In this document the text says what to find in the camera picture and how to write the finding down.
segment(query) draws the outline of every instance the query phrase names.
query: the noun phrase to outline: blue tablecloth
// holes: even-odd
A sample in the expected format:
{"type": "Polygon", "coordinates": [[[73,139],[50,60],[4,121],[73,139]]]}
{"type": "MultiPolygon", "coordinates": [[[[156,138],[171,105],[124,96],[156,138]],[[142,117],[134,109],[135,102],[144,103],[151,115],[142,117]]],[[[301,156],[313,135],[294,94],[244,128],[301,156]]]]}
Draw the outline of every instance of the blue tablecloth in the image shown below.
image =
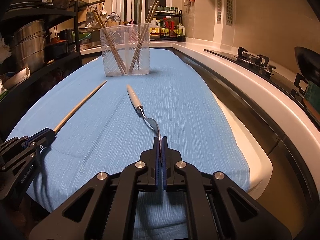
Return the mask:
{"type": "MultiPolygon", "coordinates": [[[[86,64],[46,93],[9,138],[53,129],[106,79],[42,152],[43,171],[27,193],[44,208],[54,210],[98,172],[120,172],[152,148],[155,134],[133,108],[127,84],[183,160],[203,172],[223,171],[249,189],[249,166],[211,91],[195,70],[168,50],[150,50],[148,75],[107,78],[102,57],[86,64]]],[[[156,193],[140,193],[134,238],[185,238],[185,221],[181,193],[167,194],[161,187],[156,193]]]]}

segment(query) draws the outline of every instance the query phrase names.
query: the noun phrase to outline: frying pan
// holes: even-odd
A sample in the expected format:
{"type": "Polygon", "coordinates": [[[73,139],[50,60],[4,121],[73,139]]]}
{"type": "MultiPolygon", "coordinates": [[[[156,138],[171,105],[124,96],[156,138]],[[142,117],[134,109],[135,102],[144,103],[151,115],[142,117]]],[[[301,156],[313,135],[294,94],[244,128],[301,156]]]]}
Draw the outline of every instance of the frying pan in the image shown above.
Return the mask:
{"type": "Polygon", "coordinates": [[[304,47],[295,47],[294,52],[303,77],[320,87],[320,54],[304,47]]]}

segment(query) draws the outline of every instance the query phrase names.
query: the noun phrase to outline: gas stove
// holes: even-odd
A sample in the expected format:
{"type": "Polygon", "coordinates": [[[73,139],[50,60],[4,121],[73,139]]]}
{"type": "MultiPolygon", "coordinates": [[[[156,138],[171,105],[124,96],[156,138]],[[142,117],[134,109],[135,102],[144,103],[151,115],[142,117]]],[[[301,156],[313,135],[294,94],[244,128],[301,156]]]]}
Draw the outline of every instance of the gas stove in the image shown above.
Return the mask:
{"type": "Polygon", "coordinates": [[[308,84],[308,82],[301,74],[297,73],[295,82],[292,82],[284,76],[277,73],[276,71],[273,71],[274,69],[276,69],[276,67],[272,66],[269,63],[269,57],[266,57],[261,54],[255,55],[249,53],[246,49],[242,47],[238,48],[237,55],[209,49],[204,49],[204,51],[210,52],[219,57],[223,57],[231,62],[234,62],[248,69],[249,71],[257,74],[264,80],[274,85],[281,92],[283,92],[290,99],[292,99],[299,107],[301,107],[303,111],[307,114],[307,116],[310,118],[310,120],[314,123],[314,125],[320,130],[320,120],[316,118],[312,112],[310,112],[303,100],[305,90],[303,90],[300,86],[300,81],[303,81],[306,84],[308,84]]]}

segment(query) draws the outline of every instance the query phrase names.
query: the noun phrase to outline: silver screw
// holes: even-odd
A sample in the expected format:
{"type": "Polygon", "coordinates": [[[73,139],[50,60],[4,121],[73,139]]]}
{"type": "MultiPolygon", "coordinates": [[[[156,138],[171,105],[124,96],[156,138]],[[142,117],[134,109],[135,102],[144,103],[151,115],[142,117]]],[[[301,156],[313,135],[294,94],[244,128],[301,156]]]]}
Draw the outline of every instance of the silver screw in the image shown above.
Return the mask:
{"type": "Polygon", "coordinates": [[[99,180],[104,180],[104,179],[106,179],[107,178],[107,174],[105,173],[105,172],[100,172],[100,173],[98,173],[98,175],[97,175],[97,179],[99,179],[99,180]]]}
{"type": "Polygon", "coordinates": [[[177,162],[176,165],[178,168],[184,168],[185,166],[187,166],[185,162],[177,162]]]}
{"type": "Polygon", "coordinates": [[[135,166],[138,168],[138,169],[141,169],[143,168],[144,166],[146,166],[146,164],[144,162],[136,162],[135,166]]]}
{"type": "Polygon", "coordinates": [[[218,171],[218,172],[216,172],[216,173],[214,174],[214,177],[215,177],[216,179],[224,179],[224,174],[223,174],[222,172],[218,171]]]}

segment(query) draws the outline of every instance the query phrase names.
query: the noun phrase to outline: white countertop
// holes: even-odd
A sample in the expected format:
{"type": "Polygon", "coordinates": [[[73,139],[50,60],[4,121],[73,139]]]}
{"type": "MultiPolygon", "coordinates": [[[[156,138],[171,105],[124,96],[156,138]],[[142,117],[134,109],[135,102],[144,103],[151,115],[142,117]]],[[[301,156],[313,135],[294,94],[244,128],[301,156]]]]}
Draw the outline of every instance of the white countertop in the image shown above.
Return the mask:
{"type": "MultiPolygon", "coordinates": [[[[307,164],[320,192],[320,132],[305,112],[288,96],[255,73],[203,50],[213,49],[236,55],[237,48],[188,38],[186,43],[151,41],[150,47],[175,48],[211,68],[248,95],[290,138],[307,164]]],[[[81,55],[100,51],[101,47],[95,47],[82,51],[81,55]]],[[[273,71],[294,82],[295,73],[275,62],[270,63],[276,66],[273,71]]]]}

